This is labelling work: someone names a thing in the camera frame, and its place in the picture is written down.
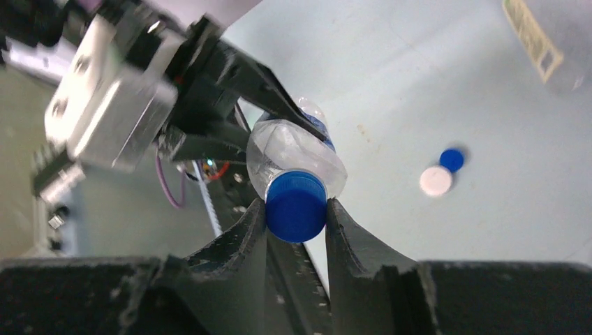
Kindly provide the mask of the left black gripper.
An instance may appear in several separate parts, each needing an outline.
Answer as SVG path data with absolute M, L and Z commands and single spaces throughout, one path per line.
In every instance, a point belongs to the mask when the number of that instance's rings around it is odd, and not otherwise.
M 178 95 L 157 137 L 160 157 L 245 163 L 249 133 L 228 122 L 238 96 L 325 141 L 326 134 L 304 116 L 271 69 L 225 40 L 223 32 L 213 17 L 201 17 L 166 68 Z

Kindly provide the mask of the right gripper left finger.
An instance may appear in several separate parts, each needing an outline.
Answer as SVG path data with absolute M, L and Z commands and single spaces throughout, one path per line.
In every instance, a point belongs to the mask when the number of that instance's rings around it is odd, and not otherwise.
M 265 206 L 187 258 L 1 262 L 2 334 L 262 334 Z

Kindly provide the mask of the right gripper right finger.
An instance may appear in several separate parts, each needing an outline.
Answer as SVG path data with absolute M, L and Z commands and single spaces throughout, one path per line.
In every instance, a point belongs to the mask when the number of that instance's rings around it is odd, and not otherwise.
M 586 265 L 414 261 L 335 199 L 325 241 L 335 334 L 591 333 Z

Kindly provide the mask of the small blue label bottle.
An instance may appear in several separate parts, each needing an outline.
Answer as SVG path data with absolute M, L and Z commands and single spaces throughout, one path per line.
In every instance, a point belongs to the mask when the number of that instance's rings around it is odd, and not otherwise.
M 285 119 L 263 115 L 255 123 L 246 149 L 246 167 L 256 193 L 266 198 L 272 180 L 289 170 L 315 175 L 328 198 L 340 196 L 348 173 L 330 138 L 322 141 Z

